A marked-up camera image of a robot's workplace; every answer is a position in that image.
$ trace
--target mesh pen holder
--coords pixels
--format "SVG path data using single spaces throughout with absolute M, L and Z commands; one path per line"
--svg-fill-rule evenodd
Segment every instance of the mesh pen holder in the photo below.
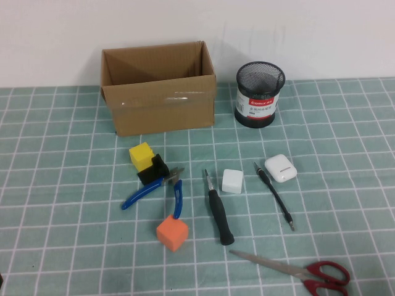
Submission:
M 250 128 L 271 124 L 275 118 L 278 94 L 285 84 L 282 69 L 268 62 L 251 62 L 238 70 L 236 80 L 236 119 Z

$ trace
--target white wall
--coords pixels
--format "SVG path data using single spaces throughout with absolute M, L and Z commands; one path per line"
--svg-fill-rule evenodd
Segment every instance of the white wall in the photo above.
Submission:
M 99 84 L 101 49 L 205 40 L 219 81 L 395 76 L 393 0 L 0 0 L 0 87 Z

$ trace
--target orange cube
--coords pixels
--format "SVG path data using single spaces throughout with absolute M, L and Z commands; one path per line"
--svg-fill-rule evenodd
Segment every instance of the orange cube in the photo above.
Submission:
M 188 225 L 170 215 L 156 228 L 156 236 L 161 243 L 175 252 L 188 237 Z

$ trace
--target foam cube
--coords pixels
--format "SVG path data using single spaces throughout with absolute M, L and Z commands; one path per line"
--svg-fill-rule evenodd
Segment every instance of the foam cube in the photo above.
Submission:
M 243 172 L 226 169 L 223 171 L 222 191 L 240 194 L 243 186 Z
M 129 149 L 131 162 L 138 171 L 143 171 L 152 166 L 152 158 L 155 156 L 147 142 Z
M 188 237 L 188 225 L 170 215 L 156 228 L 156 236 L 161 243 L 175 252 Z

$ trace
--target red scissors handle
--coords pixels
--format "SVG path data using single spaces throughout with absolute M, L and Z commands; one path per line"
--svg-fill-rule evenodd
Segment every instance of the red scissors handle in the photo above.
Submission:
M 317 293 L 318 288 L 324 288 L 328 290 L 335 290 L 342 293 L 344 296 L 348 296 L 347 290 L 342 286 L 331 284 L 329 282 L 318 282 L 313 279 L 307 279 L 303 281 L 304 286 L 309 290 L 310 294 L 313 296 L 319 296 Z
M 332 266 L 338 270 L 340 270 L 346 279 L 336 279 L 333 276 L 329 276 L 326 273 L 323 273 L 320 268 L 323 266 Z M 350 282 L 350 274 L 348 273 L 347 269 L 344 268 L 343 266 L 332 262 L 332 261 L 320 261 L 313 263 L 306 267 L 306 269 L 311 273 L 314 274 L 315 276 L 318 276 L 319 278 L 325 280 L 326 282 L 330 284 L 334 284 L 337 286 L 345 286 Z

